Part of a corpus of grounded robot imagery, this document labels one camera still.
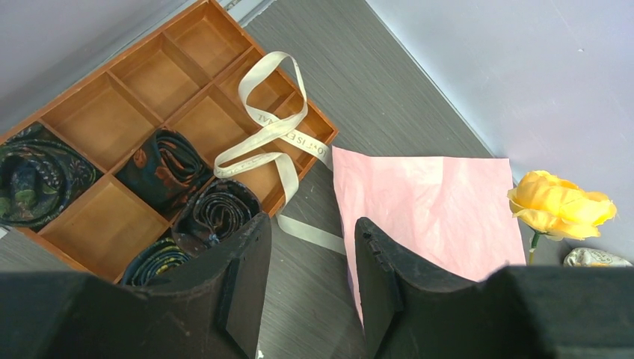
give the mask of rose petal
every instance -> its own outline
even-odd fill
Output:
[[[561,219],[548,232],[551,236],[561,236],[582,241],[588,237],[601,237],[599,229],[591,224],[578,224]]]
[[[586,197],[577,198],[561,205],[561,218],[580,224],[592,224],[609,210],[609,201],[597,202]]]
[[[559,221],[559,218],[552,213],[536,209],[522,209],[518,211],[514,217],[518,217],[532,229],[544,233],[550,233],[550,228]]]
[[[613,204],[613,202],[609,201],[608,209],[603,213],[603,215],[597,218],[597,220],[594,221],[593,224],[595,226],[600,226],[601,224],[606,223],[607,220],[613,219],[616,216],[616,211],[616,206]]]

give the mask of flower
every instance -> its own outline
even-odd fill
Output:
[[[546,171],[528,172],[508,191],[514,217],[538,233],[583,240],[601,235],[597,226],[614,218],[616,206],[601,192],[586,192]]]

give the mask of gray wood-grain surface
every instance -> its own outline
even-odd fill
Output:
[[[363,0],[277,0],[247,31],[297,58],[310,98],[341,130],[336,146],[371,156],[490,156]],[[318,163],[284,213],[341,235],[332,173]],[[555,263],[548,250],[538,259]],[[18,233],[0,242],[0,271],[64,268]],[[269,359],[365,357],[344,256],[274,226],[260,343]]]

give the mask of paisley tie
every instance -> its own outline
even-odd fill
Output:
[[[233,179],[216,179],[192,197],[174,223],[181,249],[197,257],[262,211],[255,194]]]
[[[166,237],[154,242],[134,258],[123,273],[120,284],[144,286],[153,277],[187,262],[190,256]]]
[[[211,176],[189,141],[169,129],[155,131],[117,174],[121,183],[162,214],[184,206]]]
[[[102,174],[35,123],[0,146],[0,224],[39,230]]]

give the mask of wooden compartment organizer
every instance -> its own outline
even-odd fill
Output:
[[[70,267],[119,280],[176,214],[161,216],[114,175],[161,127],[182,133],[213,168],[219,153],[260,129],[240,103],[238,84],[264,54],[216,1],[199,1],[12,128],[2,142],[42,123],[103,173],[44,228],[19,230]],[[295,83],[277,70],[248,103],[287,117],[300,111],[302,99]],[[310,101],[297,130],[326,144],[337,134]],[[264,152],[288,153],[300,179],[316,161],[281,139],[244,158]],[[284,202],[273,162],[235,180],[256,194],[269,215]]]

